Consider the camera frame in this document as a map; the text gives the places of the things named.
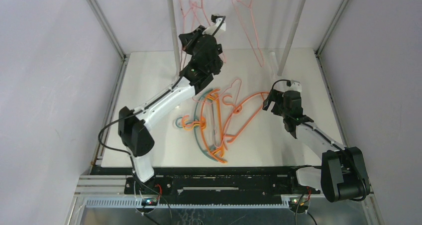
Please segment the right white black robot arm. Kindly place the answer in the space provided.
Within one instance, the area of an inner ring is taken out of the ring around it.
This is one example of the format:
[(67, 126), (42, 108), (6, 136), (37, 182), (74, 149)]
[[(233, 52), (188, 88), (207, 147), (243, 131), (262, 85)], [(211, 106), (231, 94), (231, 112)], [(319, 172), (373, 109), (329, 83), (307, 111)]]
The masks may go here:
[(295, 174), (287, 180), (290, 191), (301, 193), (309, 186), (321, 190), (332, 203), (366, 199), (370, 183), (362, 151), (358, 147), (345, 147), (317, 127), (314, 120), (303, 113), (300, 92), (272, 88), (262, 109), (281, 116), (285, 130), (321, 159), (319, 177), (308, 182), (303, 175)]

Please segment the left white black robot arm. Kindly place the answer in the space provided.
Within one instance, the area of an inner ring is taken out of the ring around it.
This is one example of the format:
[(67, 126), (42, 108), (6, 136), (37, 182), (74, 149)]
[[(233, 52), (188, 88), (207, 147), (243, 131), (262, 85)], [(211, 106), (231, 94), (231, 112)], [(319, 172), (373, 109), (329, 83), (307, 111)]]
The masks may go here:
[(133, 174), (137, 177), (136, 187), (141, 192), (151, 193), (156, 186), (149, 155), (155, 141), (150, 131), (177, 105), (205, 89), (221, 72), (223, 50), (216, 36), (224, 31), (222, 23), (207, 28), (201, 25), (193, 32), (180, 34), (182, 49), (191, 59), (178, 79), (146, 103), (119, 111), (118, 135), (129, 153)]

